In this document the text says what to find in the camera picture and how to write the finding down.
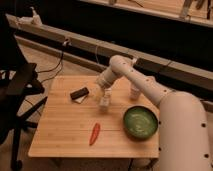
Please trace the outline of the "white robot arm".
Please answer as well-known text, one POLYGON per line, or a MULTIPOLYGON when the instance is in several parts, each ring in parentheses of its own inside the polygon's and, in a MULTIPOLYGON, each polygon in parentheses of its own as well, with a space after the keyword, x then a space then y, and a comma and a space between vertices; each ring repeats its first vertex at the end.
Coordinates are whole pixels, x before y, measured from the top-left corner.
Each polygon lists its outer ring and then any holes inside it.
POLYGON ((138 72, 128 58, 120 55, 111 57, 96 83, 107 89, 122 76, 160 111, 159 171, 211 171, 207 117, 200 100, 138 72))

